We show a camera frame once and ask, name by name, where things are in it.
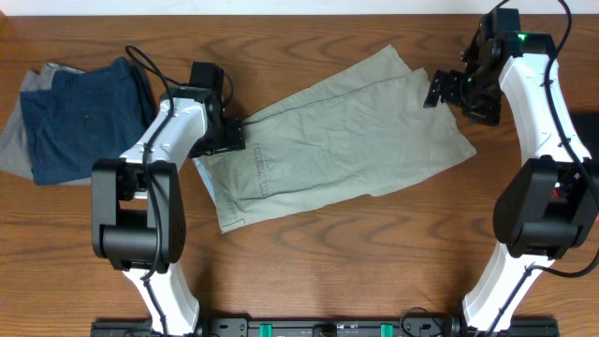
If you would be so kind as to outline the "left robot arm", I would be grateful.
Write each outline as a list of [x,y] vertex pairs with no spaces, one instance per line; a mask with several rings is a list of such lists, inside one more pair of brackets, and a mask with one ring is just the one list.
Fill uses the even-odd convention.
[[229,80],[194,62],[187,83],[168,87],[155,120],[116,159],[92,170],[93,249],[139,291],[146,321],[93,323],[94,336],[198,336],[200,303],[179,262],[186,223],[179,171],[188,158],[242,150],[241,121],[224,115]]

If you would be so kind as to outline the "khaki shorts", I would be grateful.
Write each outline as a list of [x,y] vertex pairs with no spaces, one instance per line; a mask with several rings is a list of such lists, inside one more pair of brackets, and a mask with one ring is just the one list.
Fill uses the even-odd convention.
[[220,229],[383,196],[471,158],[448,106],[424,107],[429,86],[388,46],[245,119],[242,150],[195,162]]

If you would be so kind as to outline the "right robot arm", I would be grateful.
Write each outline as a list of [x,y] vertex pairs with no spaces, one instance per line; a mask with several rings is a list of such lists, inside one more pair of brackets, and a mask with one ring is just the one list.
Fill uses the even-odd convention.
[[521,166],[493,210],[496,244],[457,315],[404,315],[407,336],[555,336],[552,319],[517,318],[534,281],[585,242],[598,215],[598,162],[571,121],[559,82],[562,43],[525,32],[519,12],[500,3],[480,21],[462,54],[463,71],[437,71],[424,104],[460,107],[483,125],[512,111]]

